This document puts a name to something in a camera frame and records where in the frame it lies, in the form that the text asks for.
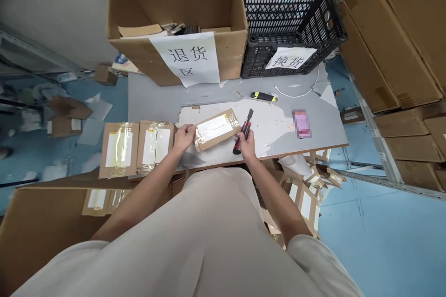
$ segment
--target paper sign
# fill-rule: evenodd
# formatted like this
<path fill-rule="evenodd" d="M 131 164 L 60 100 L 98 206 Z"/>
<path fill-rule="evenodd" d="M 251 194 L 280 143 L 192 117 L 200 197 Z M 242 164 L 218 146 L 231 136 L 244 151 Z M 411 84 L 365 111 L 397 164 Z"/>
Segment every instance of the paper sign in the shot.
<path fill-rule="evenodd" d="M 295 48 L 277 48 L 276 53 L 266 65 L 269 70 L 276 67 L 297 70 L 310 58 L 316 49 L 295 47 Z"/>
<path fill-rule="evenodd" d="M 149 39 L 184 87 L 220 83 L 214 32 Z"/>

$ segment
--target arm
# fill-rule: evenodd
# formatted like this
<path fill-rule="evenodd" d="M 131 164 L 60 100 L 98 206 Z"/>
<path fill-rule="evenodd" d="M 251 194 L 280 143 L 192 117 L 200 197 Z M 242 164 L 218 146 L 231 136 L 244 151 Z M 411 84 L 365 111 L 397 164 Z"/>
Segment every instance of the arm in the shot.
<path fill-rule="evenodd" d="M 178 129 L 173 150 L 126 196 L 91 240 L 113 241 L 156 210 L 194 133 L 195 126 L 190 124 Z"/>
<path fill-rule="evenodd" d="M 243 133 L 240 133 L 239 136 L 243 158 L 262 195 L 269 214 L 283 234 L 285 245 L 288 246 L 291 238 L 298 234 L 311 236 L 310 230 L 296 204 L 256 157 L 253 131 L 249 131 L 247 140 L 245 140 Z"/>

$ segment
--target hand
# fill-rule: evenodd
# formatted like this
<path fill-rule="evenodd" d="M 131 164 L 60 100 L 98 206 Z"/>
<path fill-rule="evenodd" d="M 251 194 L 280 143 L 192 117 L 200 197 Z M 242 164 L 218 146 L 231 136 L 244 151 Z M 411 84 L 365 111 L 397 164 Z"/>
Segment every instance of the hand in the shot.
<path fill-rule="evenodd" d="M 249 130 L 248 139 L 245 139 L 243 132 L 236 135 L 235 141 L 240 138 L 239 150 L 242 152 L 245 161 L 257 159 L 256 150 L 254 149 L 254 132 Z"/>
<path fill-rule="evenodd" d="M 180 127 L 175 134 L 173 151 L 183 155 L 186 149 L 192 144 L 195 135 L 195 125 L 185 124 Z"/>

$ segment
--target red box cutter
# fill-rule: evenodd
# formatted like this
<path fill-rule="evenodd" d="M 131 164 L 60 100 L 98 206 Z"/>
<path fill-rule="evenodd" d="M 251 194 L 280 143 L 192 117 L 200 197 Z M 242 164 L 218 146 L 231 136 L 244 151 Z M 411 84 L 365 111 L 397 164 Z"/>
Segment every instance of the red box cutter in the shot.
<path fill-rule="evenodd" d="M 245 123 L 243 123 L 242 132 L 245 135 L 245 139 L 248 139 L 249 135 L 249 129 L 251 128 L 251 117 L 252 113 L 254 111 L 252 109 L 249 110 L 248 118 L 246 119 Z M 232 153 L 235 155 L 239 155 L 241 151 L 239 150 L 240 147 L 240 138 L 237 138 L 236 144 L 234 145 L 234 149 L 232 150 Z"/>

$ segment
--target black plastic crate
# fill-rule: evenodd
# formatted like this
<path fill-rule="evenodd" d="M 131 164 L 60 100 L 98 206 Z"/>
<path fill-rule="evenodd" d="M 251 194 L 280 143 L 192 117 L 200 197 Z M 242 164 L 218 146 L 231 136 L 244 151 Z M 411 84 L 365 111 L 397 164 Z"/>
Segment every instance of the black plastic crate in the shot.
<path fill-rule="evenodd" d="M 308 74 L 336 47 L 347 32 L 335 0 L 244 0 L 249 25 L 241 77 Z M 312 47 L 317 51 L 297 70 L 266 70 L 278 47 Z"/>

